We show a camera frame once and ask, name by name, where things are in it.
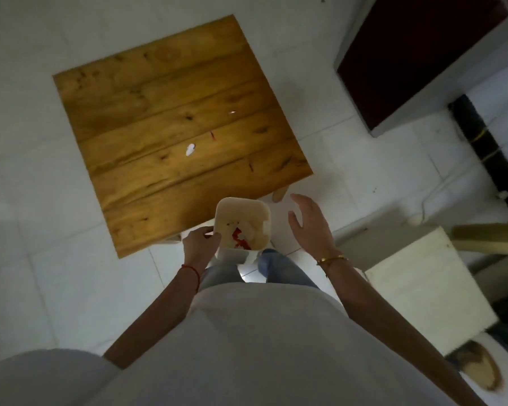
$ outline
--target white tiled floor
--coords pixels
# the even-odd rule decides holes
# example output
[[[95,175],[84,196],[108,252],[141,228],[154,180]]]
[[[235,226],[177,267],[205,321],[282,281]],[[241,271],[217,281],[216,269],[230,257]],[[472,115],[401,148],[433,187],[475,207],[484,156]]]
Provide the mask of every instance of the white tiled floor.
[[[444,225],[507,220],[447,112],[377,139],[366,133],[332,69],[358,4],[0,0],[0,359],[49,347],[103,353],[182,262],[180,245],[116,258],[51,76],[230,13],[314,171],[291,191],[313,197],[337,237],[422,209]],[[290,199],[270,207],[277,249],[334,294],[291,236]]]

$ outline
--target white plastic container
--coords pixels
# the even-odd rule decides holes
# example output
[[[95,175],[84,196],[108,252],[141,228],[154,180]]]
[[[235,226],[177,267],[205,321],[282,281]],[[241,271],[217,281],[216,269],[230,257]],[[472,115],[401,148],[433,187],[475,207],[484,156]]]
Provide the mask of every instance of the white plastic container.
[[[242,222],[251,250],[234,248],[232,234]],[[214,231],[222,234],[217,259],[224,264],[251,264],[258,252],[267,248],[271,240],[271,210],[262,201],[228,197],[217,205]]]

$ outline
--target wooden tabletop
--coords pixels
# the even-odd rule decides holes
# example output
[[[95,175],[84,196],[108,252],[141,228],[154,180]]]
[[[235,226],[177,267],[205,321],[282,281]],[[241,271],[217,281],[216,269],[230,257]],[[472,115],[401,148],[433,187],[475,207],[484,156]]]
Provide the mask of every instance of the wooden tabletop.
[[[121,258],[312,174],[233,16],[54,82]]]

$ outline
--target bangle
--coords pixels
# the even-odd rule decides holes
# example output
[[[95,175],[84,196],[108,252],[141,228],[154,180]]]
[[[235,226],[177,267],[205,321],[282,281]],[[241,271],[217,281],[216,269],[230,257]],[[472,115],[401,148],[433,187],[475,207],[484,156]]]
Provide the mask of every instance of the bangle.
[[[196,293],[198,293],[199,285],[202,283],[202,278],[201,278],[201,276],[199,276],[198,270],[190,265],[181,265],[181,269],[183,269],[183,268],[190,268],[192,271],[194,271],[196,273],[196,276],[198,277],[198,286],[196,288]]]
[[[317,264],[318,266],[320,266],[320,265],[322,265],[324,262],[327,262],[327,261],[332,261],[333,259],[344,259],[345,261],[347,261],[347,260],[348,260],[348,258],[346,258],[346,256],[344,256],[344,255],[339,255],[339,256],[337,256],[337,257],[332,257],[332,258],[322,258],[322,259],[318,259],[318,260],[316,261],[316,264]]]

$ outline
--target blue jeans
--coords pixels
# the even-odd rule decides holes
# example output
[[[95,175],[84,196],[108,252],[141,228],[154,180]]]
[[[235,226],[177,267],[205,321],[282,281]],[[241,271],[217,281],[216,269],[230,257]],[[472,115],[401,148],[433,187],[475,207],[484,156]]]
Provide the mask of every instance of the blue jeans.
[[[303,285],[318,288],[290,258],[285,257],[274,249],[266,249],[258,257],[258,271],[267,278],[268,283]],[[232,282],[244,282],[237,270],[237,265],[210,266],[202,275],[199,290],[202,291],[211,286]]]

